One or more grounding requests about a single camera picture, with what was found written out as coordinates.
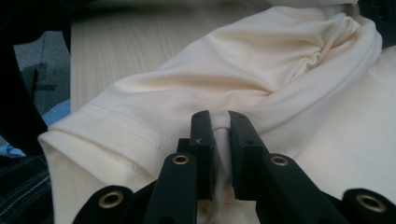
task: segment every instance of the stitched seam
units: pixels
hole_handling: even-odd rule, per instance
[[[145,136],[143,136],[143,135],[141,135],[141,134],[139,134],[139,133],[133,131],[132,129],[130,129],[130,128],[124,126],[124,125],[120,125],[120,124],[118,124],[118,123],[116,123],[116,122],[114,122],[114,121],[112,121],[112,120],[110,120],[110,119],[106,119],[106,118],[100,117],[100,116],[98,116],[98,115],[96,115],[96,114],[93,114],[92,112],[88,112],[88,111],[84,111],[84,110],[79,110],[79,112],[82,112],[82,113],[87,114],[87,115],[91,115],[91,116],[93,116],[93,117],[95,117],[95,118],[97,118],[97,119],[101,119],[101,120],[107,121],[107,122],[109,122],[109,123],[111,123],[111,124],[114,124],[114,125],[116,125],[117,127],[122,128],[123,130],[127,131],[128,133],[134,134],[134,135],[136,135],[137,137],[143,139],[145,142],[149,143],[150,145],[152,145],[152,146],[158,148],[164,156],[168,156],[168,153],[166,153],[160,145],[158,145],[158,144],[156,144],[156,143],[150,141],[150,140],[147,139]]]
[[[123,113],[121,113],[121,112],[119,112],[119,111],[114,111],[114,110],[111,110],[111,109],[108,109],[108,108],[105,108],[105,107],[103,107],[103,106],[96,105],[96,104],[93,104],[93,103],[87,103],[87,105],[93,105],[93,106],[99,107],[99,108],[101,108],[101,109],[104,109],[104,110],[106,110],[106,111],[110,111],[110,112],[113,112],[113,113],[122,115],[123,117],[127,118],[128,120],[130,120],[130,121],[132,121],[132,122],[134,122],[134,123],[136,123],[136,124],[138,124],[138,125],[144,126],[142,123],[136,121],[135,119],[133,119],[133,118],[129,117],[128,115],[123,114]],[[176,147],[176,145],[173,144],[173,143],[171,142],[171,140],[168,139],[168,138],[166,138],[163,134],[160,134],[160,133],[158,133],[158,132],[156,132],[155,130],[150,129],[150,128],[148,128],[148,130],[151,131],[152,133],[155,133],[155,134],[159,135],[159,136],[160,136],[161,138],[163,138],[167,143],[169,143],[172,147]]]
[[[57,130],[57,132],[65,133],[65,134],[70,134],[70,133],[67,133],[67,132],[64,132],[64,131],[61,131],[61,130]],[[142,168],[140,165],[136,164],[136,162],[134,162],[133,160],[130,160],[129,158],[127,158],[127,157],[125,157],[125,156],[122,156],[121,154],[118,154],[118,153],[116,153],[116,152],[114,152],[114,151],[112,151],[112,150],[109,150],[109,149],[105,148],[105,147],[101,147],[101,146],[98,146],[98,145],[96,145],[96,146],[100,149],[99,152],[104,153],[104,154],[110,156],[112,159],[119,159],[119,160],[117,160],[117,161],[119,161],[121,164],[125,165],[126,167],[131,168],[132,170],[136,171],[137,173],[139,173],[139,174],[142,175],[143,177],[148,178],[150,181],[154,181],[154,180],[156,179],[152,174],[150,174],[148,171],[146,171],[146,170],[145,170],[144,168]],[[88,172],[84,167],[80,166],[76,161],[73,161],[73,162],[74,162],[76,165],[78,165],[79,167],[81,167],[83,170],[85,170],[86,172]],[[74,170],[74,165],[72,165],[72,164],[70,163],[69,166],[71,167],[71,169]]]

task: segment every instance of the black clamp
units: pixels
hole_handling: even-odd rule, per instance
[[[230,111],[233,190],[241,201],[256,201],[260,223],[396,223],[396,206],[367,189],[350,189],[343,200],[320,191],[291,158],[270,153],[249,119]],[[208,111],[191,118],[191,138],[179,139],[157,181],[136,193],[109,186],[94,193],[75,224],[196,223],[197,200],[211,200],[213,137]]]
[[[375,23],[382,36],[382,48],[396,45],[396,2],[394,0],[359,0],[363,17]]]

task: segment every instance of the blue object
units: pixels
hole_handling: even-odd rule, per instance
[[[42,116],[47,126],[55,123],[56,121],[63,119],[70,114],[70,100],[66,100],[55,107],[49,112]],[[6,157],[24,157],[26,156],[20,149],[13,147],[10,144],[5,144],[0,147],[0,156]]]

